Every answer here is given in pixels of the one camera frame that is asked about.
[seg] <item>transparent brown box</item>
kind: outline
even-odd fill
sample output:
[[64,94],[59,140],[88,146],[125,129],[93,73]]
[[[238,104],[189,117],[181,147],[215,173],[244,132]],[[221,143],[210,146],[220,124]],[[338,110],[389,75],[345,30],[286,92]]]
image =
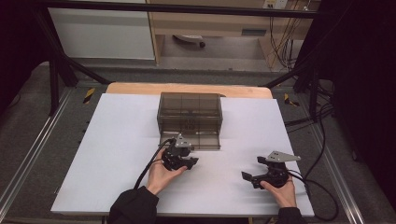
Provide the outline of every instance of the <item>transparent brown box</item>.
[[195,149],[220,148],[219,94],[163,92],[157,120],[161,142],[181,133]]

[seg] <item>black jacket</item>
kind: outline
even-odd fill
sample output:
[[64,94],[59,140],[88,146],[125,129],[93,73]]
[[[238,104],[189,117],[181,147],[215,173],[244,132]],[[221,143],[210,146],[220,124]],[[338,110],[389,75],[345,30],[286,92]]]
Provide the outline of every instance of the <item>black jacket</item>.
[[[123,192],[111,206],[109,224],[154,224],[157,216],[159,198],[141,187]],[[281,208],[278,224],[305,224],[300,209],[295,207]]]

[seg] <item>yellow and black tape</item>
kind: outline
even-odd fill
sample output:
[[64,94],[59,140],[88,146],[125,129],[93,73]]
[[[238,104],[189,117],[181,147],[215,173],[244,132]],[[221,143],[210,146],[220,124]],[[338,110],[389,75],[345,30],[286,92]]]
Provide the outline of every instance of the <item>yellow and black tape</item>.
[[293,102],[289,99],[289,95],[285,93],[285,105],[294,105],[294,106],[300,106],[298,102]]
[[84,101],[83,101],[82,103],[83,103],[83,104],[89,103],[94,92],[95,92],[95,88],[90,88],[90,89],[87,91],[87,94],[85,95]]

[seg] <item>power outlet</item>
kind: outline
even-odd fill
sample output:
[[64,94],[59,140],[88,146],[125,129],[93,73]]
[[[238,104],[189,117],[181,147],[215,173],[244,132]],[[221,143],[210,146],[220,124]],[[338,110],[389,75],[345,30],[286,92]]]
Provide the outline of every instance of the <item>power outlet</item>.
[[262,8],[275,8],[275,6],[276,6],[276,0],[265,0],[264,5],[262,5]]
[[276,9],[285,9],[288,0],[276,0],[275,7]]

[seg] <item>white tabletop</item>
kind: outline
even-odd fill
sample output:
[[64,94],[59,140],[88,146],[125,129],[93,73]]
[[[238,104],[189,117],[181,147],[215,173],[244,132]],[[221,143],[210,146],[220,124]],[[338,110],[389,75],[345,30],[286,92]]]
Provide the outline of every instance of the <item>white tabletop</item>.
[[[65,215],[107,215],[120,193],[134,186],[158,147],[159,95],[103,94],[51,208]],[[158,196],[159,216],[259,217],[275,215],[272,195],[254,189],[241,171],[267,172],[258,156],[293,154],[276,100],[221,98],[220,150],[193,151],[191,170]],[[288,168],[299,171],[295,161]],[[147,175],[142,180],[146,185]],[[304,185],[296,185],[303,216],[313,216]]]

